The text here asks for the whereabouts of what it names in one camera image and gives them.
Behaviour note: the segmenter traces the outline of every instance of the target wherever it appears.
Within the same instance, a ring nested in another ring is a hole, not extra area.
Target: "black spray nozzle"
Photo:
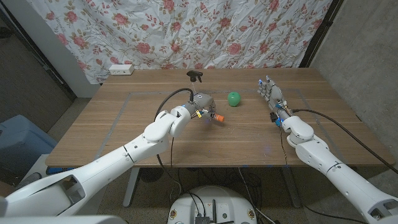
[[[190,77],[191,82],[196,82],[197,78],[199,79],[199,82],[201,82],[201,76],[203,75],[202,72],[198,72],[198,71],[194,71],[194,70],[190,70],[187,75]]]

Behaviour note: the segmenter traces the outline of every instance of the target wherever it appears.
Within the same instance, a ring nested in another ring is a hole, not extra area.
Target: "orange object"
[[[218,115],[218,114],[214,114],[214,119],[216,119],[216,121],[219,122],[224,122],[224,116]]]

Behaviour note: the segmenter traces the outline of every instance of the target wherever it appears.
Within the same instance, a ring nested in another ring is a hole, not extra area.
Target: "white power strip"
[[[132,65],[112,65],[109,71],[111,75],[131,75],[134,67]]]

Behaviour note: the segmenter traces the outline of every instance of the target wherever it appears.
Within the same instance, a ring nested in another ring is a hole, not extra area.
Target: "table top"
[[[210,94],[217,113],[225,122],[194,118],[183,134],[174,139],[174,167],[262,167],[305,164],[287,144],[287,133],[269,119],[267,102],[256,92],[258,79],[269,75],[282,89],[292,109],[305,108],[324,113],[345,126],[389,163],[394,159],[339,97],[318,71],[311,68],[208,69],[203,83],[195,83],[197,92]],[[110,76],[87,104],[46,160],[50,167],[79,167],[103,156],[143,133],[153,122],[160,103],[179,88],[193,88],[188,70],[136,70],[128,76]],[[241,95],[237,107],[231,107],[227,95]],[[173,96],[163,107],[170,111],[184,104],[188,92]],[[338,126],[320,116],[299,112],[315,134],[326,141],[331,152],[349,165],[381,164]],[[170,166],[170,149],[160,155]],[[136,164],[158,167],[155,156]]]

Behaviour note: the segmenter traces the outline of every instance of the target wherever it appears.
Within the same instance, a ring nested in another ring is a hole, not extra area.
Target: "floral fabric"
[[[28,0],[90,83],[135,69],[298,67],[331,0]]]

